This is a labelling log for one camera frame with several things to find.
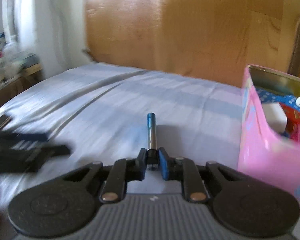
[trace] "wooden wall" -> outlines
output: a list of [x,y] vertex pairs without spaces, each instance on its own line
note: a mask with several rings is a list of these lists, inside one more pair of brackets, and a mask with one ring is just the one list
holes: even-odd
[[252,63],[286,71],[300,0],[86,0],[98,61],[241,86]]

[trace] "pink box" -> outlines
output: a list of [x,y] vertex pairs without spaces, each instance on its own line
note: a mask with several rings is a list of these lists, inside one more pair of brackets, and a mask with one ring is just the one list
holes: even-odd
[[255,87],[300,96],[300,78],[260,66],[249,65],[245,69],[238,170],[300,200],[300,144],[268,126]]

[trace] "wood grain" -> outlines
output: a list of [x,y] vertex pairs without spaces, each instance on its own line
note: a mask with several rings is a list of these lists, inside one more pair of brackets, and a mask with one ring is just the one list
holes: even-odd
[[107,63],[241,86],[246,64],[286,71],[300,0],[86,0],[87,41]]

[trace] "metal cylinder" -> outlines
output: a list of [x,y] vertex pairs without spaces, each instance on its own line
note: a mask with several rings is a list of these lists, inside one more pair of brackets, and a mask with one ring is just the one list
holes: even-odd
[[147,127],[148,127],[148,150],[157,149],[157,131],[155,124],[155,114],[149,113],[147,115]]

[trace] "mattress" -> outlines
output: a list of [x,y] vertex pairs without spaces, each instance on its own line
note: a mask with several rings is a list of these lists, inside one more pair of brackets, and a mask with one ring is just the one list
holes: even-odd
[[[236,168],[241,101],[241,90],[229,85],[103,63],[71,69],[31,87],[0,109],[0,115],[13,117],[7,128],[47,132],[73,153],[48,161],[34,175],[0,175],[0,239],[14,235],[6,209],[17,193],[93,161],[111,165],[136,157],[147,146],[149,112],[156,114],[158,146],[170,156]],[[147,171],[146,179],[129,182],[127,191],[175,193],[181,186],[164,182],[158,171]]]

